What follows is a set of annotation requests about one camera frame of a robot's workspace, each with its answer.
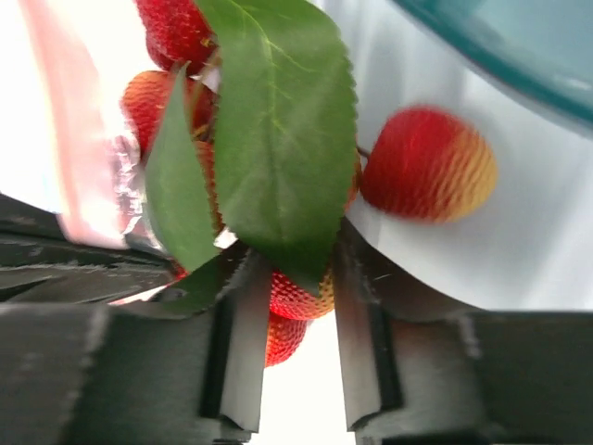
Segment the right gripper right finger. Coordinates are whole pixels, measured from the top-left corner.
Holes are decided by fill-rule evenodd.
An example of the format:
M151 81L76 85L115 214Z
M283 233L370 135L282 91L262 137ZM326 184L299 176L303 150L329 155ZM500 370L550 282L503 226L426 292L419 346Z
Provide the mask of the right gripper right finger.
M588 444L592 316L484 311L341 226L333 255L347 428L359 444Z

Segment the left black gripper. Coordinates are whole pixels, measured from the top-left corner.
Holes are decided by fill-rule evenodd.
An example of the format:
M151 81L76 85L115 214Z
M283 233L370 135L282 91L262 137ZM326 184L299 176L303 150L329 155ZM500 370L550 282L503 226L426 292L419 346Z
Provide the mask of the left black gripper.
M174 267L159 256L72 244L55 214L1 196L3 302L111 302L174 279Z

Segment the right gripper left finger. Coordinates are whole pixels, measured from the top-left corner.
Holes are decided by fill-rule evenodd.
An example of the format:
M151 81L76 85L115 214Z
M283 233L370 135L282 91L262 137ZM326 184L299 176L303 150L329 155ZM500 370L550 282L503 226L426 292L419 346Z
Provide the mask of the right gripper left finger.
M259 427L271 268L238 246L214 261L199 314L150 303L5 304L5 444L242 444Z

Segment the clear zip top bag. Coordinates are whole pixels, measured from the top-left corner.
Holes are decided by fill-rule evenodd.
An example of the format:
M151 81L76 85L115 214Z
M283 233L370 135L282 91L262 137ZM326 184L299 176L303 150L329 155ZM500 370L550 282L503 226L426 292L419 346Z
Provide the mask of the clear zip top bag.
M29 40L48 128L57 223L74 244L169 257L150 222L131 119L102 91L98 69L69 14L54 1L15 4Z

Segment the red strawberry bunch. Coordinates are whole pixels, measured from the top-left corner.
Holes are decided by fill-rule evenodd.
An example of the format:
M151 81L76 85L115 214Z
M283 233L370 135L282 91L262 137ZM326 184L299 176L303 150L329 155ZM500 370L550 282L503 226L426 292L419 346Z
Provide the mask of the red strawberry bunch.
M307 1L139 1L153 70L121 103L147 176L159 242L213 294L224 230L274 265L267 366L286 361L310 321L334 308L329 255L357 195L406 219L449 223L491 196L494 153L470 124L405 108L362 163L356 95L336 25Z

